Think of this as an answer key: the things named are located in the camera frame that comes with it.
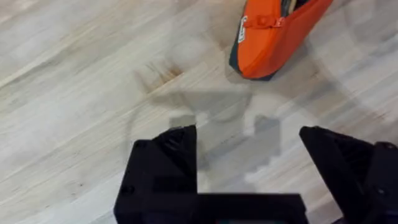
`wooden floor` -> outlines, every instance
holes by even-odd
[[[132,142],[198,126],[201,192],[341,214],[299,139],[398,143],[398,1],[335,0],[271,82],[228,66],[244,0],[0,0],[0,222],[115,223]]]

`white label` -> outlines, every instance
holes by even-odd
[[[247,21],[248,17],[244,16],[241,19],[241,27],[239,28],[239,36],[238,36],[238,43],[241,43],[242,41],[244,41],[244,33],[246,31],[246,28],[243,27],[243,24]]]

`orange bag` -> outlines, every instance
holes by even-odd
[[[300,46],[332,1],[248,0],[229,64],[244,78],[270,79]]]

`zipper pull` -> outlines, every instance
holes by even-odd
[[[255,19],[246,21],[243,24],[243,27],[253,29],[280,28],[284,23],[284,17],[276,18],[274,16],[256,16]]]

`black plastic part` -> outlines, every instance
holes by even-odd
[[[119,224],[308,223],[297,194],[198,194],[196,143],[194,126],[136,141],[114,207]]]
[[[398,223],[398,150],[319,127],[300,130],[305,147],[349,224]]]

